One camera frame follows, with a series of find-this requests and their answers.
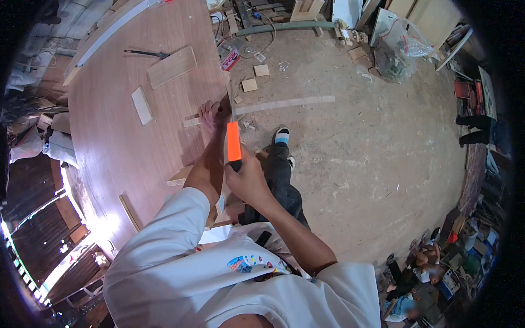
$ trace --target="dark jeans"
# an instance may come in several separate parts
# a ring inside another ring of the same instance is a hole
[[[396,283],[396,289],[388,293],[386,300],[388,302],[407,295],[417,285],[417,277],[410,269],[405,269],[403,273],[399,269],[397,262],[394,261],[388,265],[388,269]]]
[[[297,221],[310,229],[302,212],[301,194],[290,185],[292,172],[287,160],[289,154],[290,151],[286,143],[279,142],[271,145],[268,149],[264,176],[271,193],[279,204]],[[244,215],[239,215],[239,223],[248,225],[254,222],[268,222],[268,219],[250,205],[246,205]]]
[[[486,115],[479,116],[467,116],[467,117],[458,117],[456,119],[456,124],[458,125],[468,125],[470,128],[476,127],[481,129],[481,131],[472,132],[465,134],[459,138],[459,144],[473,144],[473,143],[484,143],[488,144],[490,142],[490,125],[492,123],[492,118]]]

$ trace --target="concrete floor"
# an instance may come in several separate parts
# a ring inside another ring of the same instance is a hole
[[[262,50],[270,40],[253,35],[248,47]],[[256,91],[237,90],[244,99],[237,107],[326,95],[336,102],[246,114],[241,137],[263,148],[278,125],[288,126],[297,161],[292,185],[312,231],[339,261],[370,262],[379,272],[389,254],[406,258],[413,239],[441,226],[460,197],[465,150],[457,141],[454,74],[419,59],[408,80],[386,82],[335,44],[326,31],[321,38],[279,31],[265,52],[271,76],[258,77]],[[241,59],[231,69],[234,83],[254,77],[259,64]]]

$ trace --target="hand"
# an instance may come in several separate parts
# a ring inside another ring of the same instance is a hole
[[[243,165],[238,173],[230,165],[224,165],[226,185],[235,196],[261,213],[262,209],[277,201],[268,188],[260,161],[243,144],[240,145],[240,150]]]
[[[231,109],[229,106],[222,106],[218,101],[213,103],[211,100],[208,100],[198,109],[198,115],[202,120],[202,125],[212,133],[217,128],[226,125],[230,114]]]

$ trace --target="tools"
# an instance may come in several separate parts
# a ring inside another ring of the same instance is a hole
[[[160,59],[164,59],[169,56],[169,54],[165,54],[163,52],[147,52],[147,51],[138,51],[138,50],[124,50],[124,52],[130,52],[132,54],[139,54],[139,55],[149,55],[149,56],[155,56],[159,57]]]
[[[233,104],[233,87],[230,81],[230,107],[232,109],[232,121],[228,123],[226,136],[228,138],[228,161],[229,165],[235,172],[239,172],[243,164],[243,155],[240,151],[239,124],[237,123],[237,114]]]

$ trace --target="orange handle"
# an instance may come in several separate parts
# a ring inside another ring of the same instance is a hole
[[[228,123],[226,134],[228,137],[228,161],[241,160],[243,155],[240,151],[239,124],[237,121]]]

